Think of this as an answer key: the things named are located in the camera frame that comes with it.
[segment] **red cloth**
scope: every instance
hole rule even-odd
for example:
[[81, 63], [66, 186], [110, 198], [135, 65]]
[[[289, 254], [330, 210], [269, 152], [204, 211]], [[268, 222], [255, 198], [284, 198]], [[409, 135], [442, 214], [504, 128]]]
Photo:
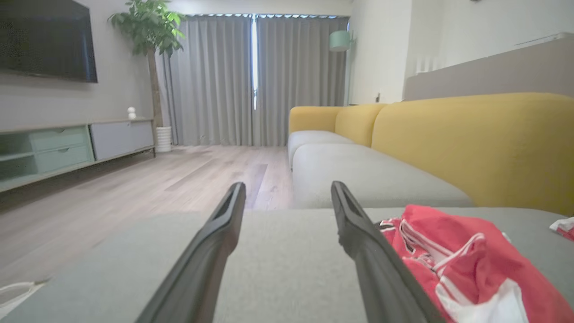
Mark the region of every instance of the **red cloth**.
[[379, 230], [451, 322], [574, 322], [562, 295], [489, 221], [409, 205]]
[[574, 218], [558, 220], [550, 226], [550, 229], [566, 239], [574, 241]]

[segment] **curtain rod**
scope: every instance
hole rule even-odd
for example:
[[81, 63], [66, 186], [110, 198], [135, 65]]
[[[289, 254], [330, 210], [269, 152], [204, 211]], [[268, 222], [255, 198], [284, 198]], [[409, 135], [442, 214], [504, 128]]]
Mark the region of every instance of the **curtain rod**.
[[330, 16], [318, 14], [258, 14], [258, 13], [238, 13], [238, 14], [186, 14], [186, 17], [261, 17], [261, 18], [323, 18], [323, 19], [336, 19], [336, 18], [350, 18], [350, 16]]

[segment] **wooden floor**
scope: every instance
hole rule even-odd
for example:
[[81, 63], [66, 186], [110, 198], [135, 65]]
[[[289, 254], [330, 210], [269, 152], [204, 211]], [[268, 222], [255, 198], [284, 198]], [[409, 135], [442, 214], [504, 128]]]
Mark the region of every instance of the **wooden floor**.
[[142, 218], [211, 212], [234, 182], [246, 209], [287, 209], [284, 147], [189, 147], [127, 157], [0, 194], [0, 287], [49, 278]]

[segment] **white stripe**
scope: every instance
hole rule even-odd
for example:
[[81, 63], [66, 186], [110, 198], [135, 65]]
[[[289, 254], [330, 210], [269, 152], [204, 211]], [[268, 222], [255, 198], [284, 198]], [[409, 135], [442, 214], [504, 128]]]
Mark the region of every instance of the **white stripe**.
[[434, 267], [433, 270], [437, 271], [437, 274], [439, 276], [442, 276], [444, 268], [441, 268], [442, 266], [446, 267], [446, 265], [453, 260], [454, 258], [457, 258], [459, 256], [463, 256], [466, 255], [468, 253], [468, 250], [470, 249], [470, 246], [478, 241], [478, 240], [484, 240], [484, 234], [483, 233], [477, 233], [475, 235], [473, 235], [467, 242], [466, 244], [460, 248], [457, 252], [453, 253], [452, 255], [448, 256], [447, 258], [441, 260], [440, 262], [438, 262]]
[[412, 241], [413, 244], [417, 244], [419, 246], [421, 246], [423, 249], [425, 249], [434, 259], [435, 261], [441, 261], [443, 260], [446, 255], [443, 254], [442, 252], [434, 249], [433, 247], [431, 247], [430, 245], [426, 245], [424, 243], [422, 243], [421, 241], [415, 239], [413, 236], [409, 235], [406, 232], [402, 232], [402, 236], [406, 237], [408, 240]]
[[451, 255], [452, 251], [446, 249], [445, 247], [443, 247], [442, 245], [432, 241], [431, 239], [425, 237], [424, 235], [422, 235], [420, 232], [416, 231], [415, 229], [413, 229], [412, 226], [410, 226], [410, 224], [408, 222], [406, 222], [405, 220], [401, 221], [402, 223], [405, 223], [405, 226], [412, 231], [412, 236], [416, 236], [417, 238], [421, 239], [422, 241], [425, 242], [426, 245], [433, 247], [435, 250], [439, 251], [440, 253], [442, 253], [445, 256]]
[[379, 231], [381, 231], [381, 232], [387, 232], [387, 231], [392, 231], [392, 230], [395, 230], [395, 229], [396, 229], [396, 228], [393, 226], [393, 227], [391, 227], [391, 228], [380, 229]]
[[455, 301], [462, 306], [474, 305], [464, 294], [456, 287], [456, 285], [446, 276], [440, 278], [440, 283], [444, 288], [454, 297]]
[[[486, 302], [480, 304], [458, 303], [455, 298], [458, 289], [450, 285], [446, 280], [439, 283], [435, 288], [435, 293], [448, 315], [459, 323], [528, 323], [528, 316], [524, 303], [522, 302], [522, 291], [520, 286], [510, 278], [507, 278], [498, 287], [496, 294]], [[459, 294], [462, 301], [466, 299]]]

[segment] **gray sofa seat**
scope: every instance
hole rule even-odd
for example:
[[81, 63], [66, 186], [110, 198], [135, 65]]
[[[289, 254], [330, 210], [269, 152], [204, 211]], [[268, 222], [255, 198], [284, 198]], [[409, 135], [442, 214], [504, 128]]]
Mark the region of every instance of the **gray sofa seat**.
[[289, 142], [287, 143], [289, 167], [293, 168], [293, 156], [297, 149], [305, 144], [354, 144], [354, 142], [330, 131], [295, 131], [289, 136]]
[[[561, 215], [528, 209], [440, 210], [492, 221], [574, 307], [574, 248], [548, 226]], [[373, 222], [404, 208], [366, 209]], [[134, 322], [207, 216], [145, 219], [59, 272], [2, 323]], [[366, 322], [353, 261], [332, 209], [248, 212], [229, 257], [214, 322]]]
[[344, 182], [364, 207], [473, 206], [457, 187], [361, 145], [308, 144], [293, 159], [295, 207], [331, 207], [331, 183]]

